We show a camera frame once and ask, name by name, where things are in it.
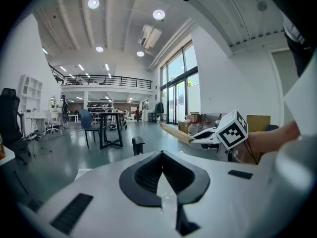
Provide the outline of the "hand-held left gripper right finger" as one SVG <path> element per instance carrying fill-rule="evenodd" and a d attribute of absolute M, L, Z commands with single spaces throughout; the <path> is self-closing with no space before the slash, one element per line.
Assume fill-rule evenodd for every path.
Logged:
<path fill-rule="evenodd" d="M 187 161 L 162 151 L 162 173 L 176 194 L 176 224 L 175 229 L 180 235 L 186 236 L 200 228 L 190 222 L 186 216 L 184 205 L 200 201 L 210 185 L 208 173 Z"/>

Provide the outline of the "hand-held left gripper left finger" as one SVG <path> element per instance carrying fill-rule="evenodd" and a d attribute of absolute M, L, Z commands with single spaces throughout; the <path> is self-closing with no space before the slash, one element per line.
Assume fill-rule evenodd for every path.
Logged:
<path fill-rule="evenodd" d="M 136 205 L 161 207 L 161 198 L 157 196 L 161 174 L 161 151 L 157 151 L 126 168 L 120 175 L 119 186 L 124 195 Z"/>

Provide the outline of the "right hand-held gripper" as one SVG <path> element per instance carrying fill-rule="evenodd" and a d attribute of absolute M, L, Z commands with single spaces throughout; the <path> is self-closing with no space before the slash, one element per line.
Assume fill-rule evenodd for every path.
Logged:
<path fill-rule="evenodd" d="M 237 110 L 223 116 L 217 127 L 206 128 L 193 136 L 190 146 L 215 150 L 220 161 L 232 160 L 234 148 L 248 139 L 248 124 Z"/>

